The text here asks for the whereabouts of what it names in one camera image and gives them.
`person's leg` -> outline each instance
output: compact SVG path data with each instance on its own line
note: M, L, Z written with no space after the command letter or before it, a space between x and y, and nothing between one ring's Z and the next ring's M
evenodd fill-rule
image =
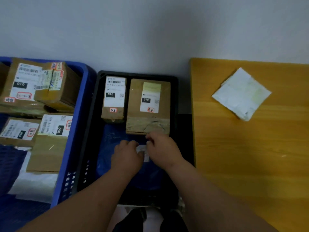
M188 232L187 226L182 217L176 211L171 211L161 224L160 232Z
M130 211L125 219L115 225L113 232L143 232L143 223L146 218L145 208L135 208Z

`blue plastic bag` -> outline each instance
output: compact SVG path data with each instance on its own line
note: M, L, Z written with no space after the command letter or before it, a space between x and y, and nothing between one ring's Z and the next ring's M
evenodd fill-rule
M121 140L135 140L140 145L146 145L147 141L143 135L126 134L126 126L124 124L106 124L98 154L97 178L110 170L114 148ZM161 187L162 176L163 170L150 160L149 162L144 162L141 170L133 177L129 186L148 191L158 190Z

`forearm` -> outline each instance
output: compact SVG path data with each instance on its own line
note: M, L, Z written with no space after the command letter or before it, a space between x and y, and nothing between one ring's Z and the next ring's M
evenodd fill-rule
M120 196L131 180L110 170L73 197L48 210L25 227L26 231L105 231Z
M201 176L187 161L167 170L195 231L276 231L247 206Z

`yellow sticker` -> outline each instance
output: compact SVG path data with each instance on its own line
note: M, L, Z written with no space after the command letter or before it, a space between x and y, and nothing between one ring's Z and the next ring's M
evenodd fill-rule
M161 92L161 84L149 83L144 82L143 90L153 93L160 93Z

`black plastic crate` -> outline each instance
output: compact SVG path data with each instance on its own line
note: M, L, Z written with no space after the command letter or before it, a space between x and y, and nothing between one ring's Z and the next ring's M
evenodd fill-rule
M106 76L119 76L127 79L126 91L130 89L131 79L148 79L157 81L168 81L171 83L171 117L170 136L177 142L177 115L178 115L178 79L174 76L146 75L134 73L121 73L100 71L95 83L95 90L90 107L89 117L81 148L79 165L75 176L72 194L83 190L95 181L97 157L100 142L103 135L105 122L101 118ZM161 189L156 191L145 191L135 187L126 188L122 194L119 204L156 206L176 208L178 204L178 190L164 173Z

